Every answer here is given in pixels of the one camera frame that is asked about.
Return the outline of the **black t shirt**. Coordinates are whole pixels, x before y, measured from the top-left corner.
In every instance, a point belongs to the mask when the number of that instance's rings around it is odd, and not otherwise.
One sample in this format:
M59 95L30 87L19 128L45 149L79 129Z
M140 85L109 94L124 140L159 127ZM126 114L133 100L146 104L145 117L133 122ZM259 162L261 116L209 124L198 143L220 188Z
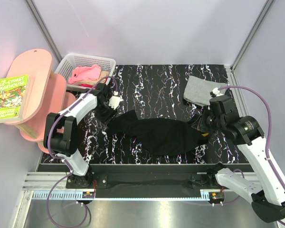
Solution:
M210 138L187 122L167 119L138 119L134 110L128 111L108 124L110 133L135 137L152 155L176 156L207 144Z

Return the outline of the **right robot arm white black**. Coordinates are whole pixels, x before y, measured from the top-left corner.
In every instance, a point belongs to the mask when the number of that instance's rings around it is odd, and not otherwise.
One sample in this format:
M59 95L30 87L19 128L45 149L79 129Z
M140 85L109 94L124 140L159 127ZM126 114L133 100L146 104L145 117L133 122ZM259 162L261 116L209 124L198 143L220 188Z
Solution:
M285 176L269 151L269 137L265 137L257 120L249 115L241 117L232 98L220 95L211 98L204 108L200 126L204 132L223 132L239 147L259 180L255 184L218 163L202 175L205 184L234 191L266 223L285 219Z

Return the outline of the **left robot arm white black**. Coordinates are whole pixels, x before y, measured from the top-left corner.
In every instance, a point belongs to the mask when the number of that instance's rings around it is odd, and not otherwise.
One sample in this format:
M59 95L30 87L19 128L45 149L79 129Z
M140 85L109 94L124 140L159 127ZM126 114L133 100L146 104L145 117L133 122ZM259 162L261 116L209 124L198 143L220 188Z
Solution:
M94 111L98 121L108 124L117 114L121 101L116 90L111 91L100 83L95 89L82 93L64 110L47 115L43 146L52 158L61 159L67 165L82 188L92 185L93 176L88 173L89 165L78 149L78 124L90 111Z

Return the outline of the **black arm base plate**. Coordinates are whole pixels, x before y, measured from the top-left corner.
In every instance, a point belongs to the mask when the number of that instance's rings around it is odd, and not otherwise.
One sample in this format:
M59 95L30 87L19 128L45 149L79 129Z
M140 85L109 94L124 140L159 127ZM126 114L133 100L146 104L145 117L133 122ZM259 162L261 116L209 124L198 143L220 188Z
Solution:
M97 198L160 199L200 196L201 189L215 189L212 172L215 164L145 164L145 165L91 165L84 177L67 179L68 189L96 189Z

